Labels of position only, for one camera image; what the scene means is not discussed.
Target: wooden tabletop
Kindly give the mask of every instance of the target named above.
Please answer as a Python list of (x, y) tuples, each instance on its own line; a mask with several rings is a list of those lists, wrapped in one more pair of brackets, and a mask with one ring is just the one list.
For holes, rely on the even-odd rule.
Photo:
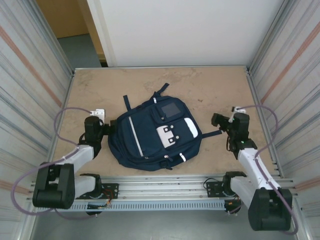
[[(137, 69), (78, 69), (75, 72), (68, 107), (87, 110), (105, 109), (106, 123), (126, 112), (123, 95), (128, 95), (132, 108), (148, 100), (154, 91), (164, 83), (170, 86), (162, 93), (180, 98), (186, 103), (203, 133), (217, 130), (211, 125), (214, 113), (231, 115), (233, 106), (247, 106), (254, 103), (247, 82), (245, 69), (234, 67), (177, 67), (177, 68), (137, 68)], [(259, 117), (254, 108), (250, 115), (249, 137), (258, 148), (266, 145)], [(84, 120), (88, 114), (78, 110), (65, 113), (60, 134), (78, 142), (84, 132)], [(199, 154), (181, 163), (173, 170), (161, 169), (154, 172), (126, 168), (118, 163), (110, 152), (107, 136), (102, 140), (99, 155), (86, 163), (78, 173), (95, 173), (101, 176), (141, 176), (141, 175), (192, 175), (224, 174), (226, 171), (243, 171), (241, 164), (231, 152), (226, 150), (227, 134), (202, 140)], [(74, 146), (58, 141), (54, 159), (61, 158)], [(274, 172), (269, 152), (265, 150), (261, 158), (270, 173)]]

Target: wooden door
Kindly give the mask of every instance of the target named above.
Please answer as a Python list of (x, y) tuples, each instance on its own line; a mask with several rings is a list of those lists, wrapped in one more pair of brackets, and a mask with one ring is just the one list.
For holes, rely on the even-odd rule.
[(57, 38), (88, 34), (77, 0), (36, 0)]

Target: gray floor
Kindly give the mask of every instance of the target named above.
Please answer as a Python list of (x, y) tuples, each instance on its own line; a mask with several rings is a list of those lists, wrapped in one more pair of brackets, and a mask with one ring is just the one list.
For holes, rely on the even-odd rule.
[(58, 41), (74, 69), (101, 68), (89, 34), (58, 38)]
[[(68, 216), (84, 216), (70, 213)], [(279, 231), (253, 231), (248, 211), (103, 212), (98, 218), (64, 220), (55, 213), (37, 217), (32, 240), (293, 240)]]

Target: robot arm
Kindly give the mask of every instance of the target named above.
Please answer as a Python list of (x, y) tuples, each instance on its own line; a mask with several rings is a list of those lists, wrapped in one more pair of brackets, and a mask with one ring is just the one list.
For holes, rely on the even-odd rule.
[(32, 197), (35, 207), (69, 209), (75, 198), (85, 193), (92, 197), (101, 194), (99, 175), (85, 173), (75, 177), (75, 173), (98, 155), (103, 136), (114, 131), (114, 126), (104, 124), (104, 119), (103, 109), (93, 111), (84, 121), (85, 133), (80, 136), (78, 147), (67, 155), (71, 156), (38, 171)]
[(290, 207), (292, 194), (288, 189), (282, 189), (272, 178), (259, 155), (255, 158), (258, 150), (254, 141), (249, 138), (249, 120), (246, 111), (239, 107), (232, 109), (231, 117), (215, 113), (211, 119), (213, 126), (219, 125), (219, 129), (228, 134), (227, 150), (233, 152), (247, 175), (243, 172), (227, 172), (223, 177), (224, 191), (231, 196), (237, 194), (241, 198), (248, 208), (249, 223), (253, 230), (287, 231), (291, 227), (291, 214), (270, 183), (278, 189)]

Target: zipper pull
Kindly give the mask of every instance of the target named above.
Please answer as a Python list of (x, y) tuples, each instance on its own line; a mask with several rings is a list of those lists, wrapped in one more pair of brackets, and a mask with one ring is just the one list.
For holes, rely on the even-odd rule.
[(171, 157), (169, 157), (168, 155), (164, 155), (164, 158), (165, 159), (168, 159), (170, 162), (173, 162), (174, 160), (171, 158)]

